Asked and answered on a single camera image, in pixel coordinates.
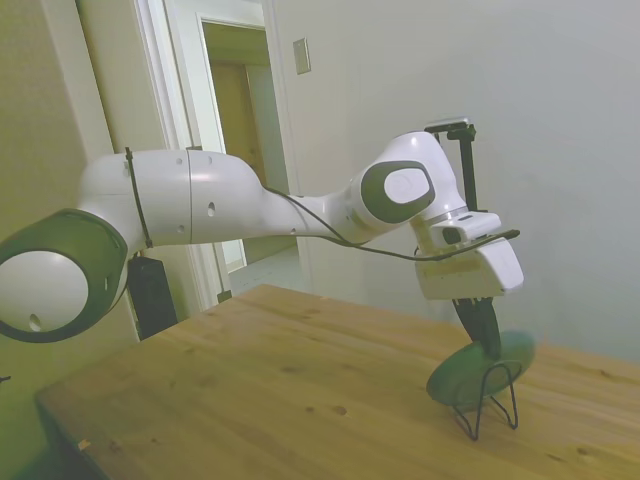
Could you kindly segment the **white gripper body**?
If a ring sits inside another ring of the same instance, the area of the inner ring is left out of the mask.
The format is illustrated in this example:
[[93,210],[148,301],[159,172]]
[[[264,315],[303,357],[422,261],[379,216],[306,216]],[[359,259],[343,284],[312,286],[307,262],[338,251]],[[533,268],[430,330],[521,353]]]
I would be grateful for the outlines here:
[[506,239],[438,262],[416,262],[415,269],[427,300],[502,296],[524,282],[519,260]]

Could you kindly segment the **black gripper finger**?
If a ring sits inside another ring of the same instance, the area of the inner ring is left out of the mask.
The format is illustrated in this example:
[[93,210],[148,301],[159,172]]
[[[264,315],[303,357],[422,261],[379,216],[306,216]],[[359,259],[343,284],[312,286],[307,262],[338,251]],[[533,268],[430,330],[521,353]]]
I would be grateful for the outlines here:
[[474,299],[456,299],[453,301],[456,314],[470,339],[480,341],[482,325],[478,317],[477,305]]
[[476,300],[475,319],[478,339],[486,355],[498,359],[501,354],[501,337],[492,298]]

